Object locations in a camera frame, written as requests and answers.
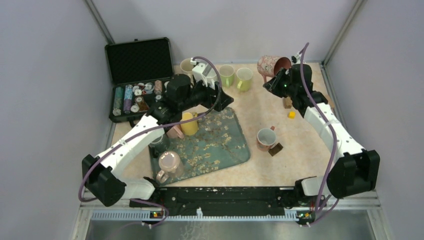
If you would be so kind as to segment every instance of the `black carrying case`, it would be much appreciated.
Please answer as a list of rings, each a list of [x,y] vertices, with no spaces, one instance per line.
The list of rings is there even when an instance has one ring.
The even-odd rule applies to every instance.
[[[171,44],[167,37],[141,40],[118,44],[109,44],[104,47],[106,59],[109,66],[110,78],[114,84],[112,101],[109,111],[109,119],[114,123],[132,122],[140,119],[147,111],[131,112],[125,114],[124,100],[122,100],[121,115],[115,116],[114,98],[116,88],[128,84],[153,83],[162,81],[162,89],[165,91],[164,83],[174,75],[174,65],[171,56]],[[143,94],[144,101],[148,106],[155,102],[155,93]]]

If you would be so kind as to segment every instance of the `foam case lid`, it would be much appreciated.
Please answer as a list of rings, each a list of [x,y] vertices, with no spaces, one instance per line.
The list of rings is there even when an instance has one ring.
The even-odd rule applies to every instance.
[[[105,47],[112,82],[116,85],[170,78],[174,75],[167,37],[110,44]]]

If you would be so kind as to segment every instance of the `metal corner post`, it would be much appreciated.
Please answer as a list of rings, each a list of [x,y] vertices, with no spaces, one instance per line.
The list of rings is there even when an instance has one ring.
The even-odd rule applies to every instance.
[[[96,5],[94,4],[93,0],[83,0],[83,1],[85,2],[85,5],[87,6],[88,10],[90,11],[91,15],[93,16],[95,22],[97,23],[98,28],[100,29],[104,38],[106,39],[107,44],[115,44],[114,38],[112,37],[111,33],[109,32],[108,27],[106,26],[105,22],[103,21],[103,18],[100,15],[99,11],[97,10]]]
[[[353,6],[352,10],[350,11],[349,15],[346,18],[346,21],[344,22],[343,26],[341,27],[340,31],[338,32],[337,36],[335,37],[333,43],[330,46],[330,49],[328,50],[327,54],[325,55],[324,60],[322,61],[322,66],[325,68],[329,64],[331,58],[334,55],[334,52],[336,51],[337,47],[339,46],[340,42],[342,41],[343,37],[346,35],[349,27],[351,26],[352,21],[357,16],[359,10],[361,7],[367,2],[367,0],[357,0],[355,5]]]

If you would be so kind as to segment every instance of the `blue floral tray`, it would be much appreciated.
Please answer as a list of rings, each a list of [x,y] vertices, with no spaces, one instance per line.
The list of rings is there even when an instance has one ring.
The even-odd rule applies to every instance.
[[[161,185],[175,183],[247,162],[250,151],[234,110],[212,111],[198,121],[199,130],[184,139],[170,139],[169,150],[184,164],[181,177],[169,178]],[[153,176],[161,170],[158,159],[150,155]]]

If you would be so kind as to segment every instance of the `poker chip case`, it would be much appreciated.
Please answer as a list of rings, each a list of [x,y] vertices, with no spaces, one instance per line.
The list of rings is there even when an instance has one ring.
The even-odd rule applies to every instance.
[[[141,100],[139,98],[136,102],[136,98],[142,97],[147,107],[151,106],[155,102],[157,92],[154,90],[149,93],[148,87],[153,85],[156,89],[161,83],[160,89],[165,90],[164,83],[174,75],[170,41],[167,37],[140,41],[135,39],[131,42],[109,44],[104,49],[114,85],[109,119],[114,123],[131,123],[147,112],[145,107],[139,107],[139,111],[133,112]],[[131,103],[130,93],[126,91],[128,85],[136,86],[134,91],[142,90],[141,96],[132,92]],[[131,105],[130,111],[124,109],[128,104]]]

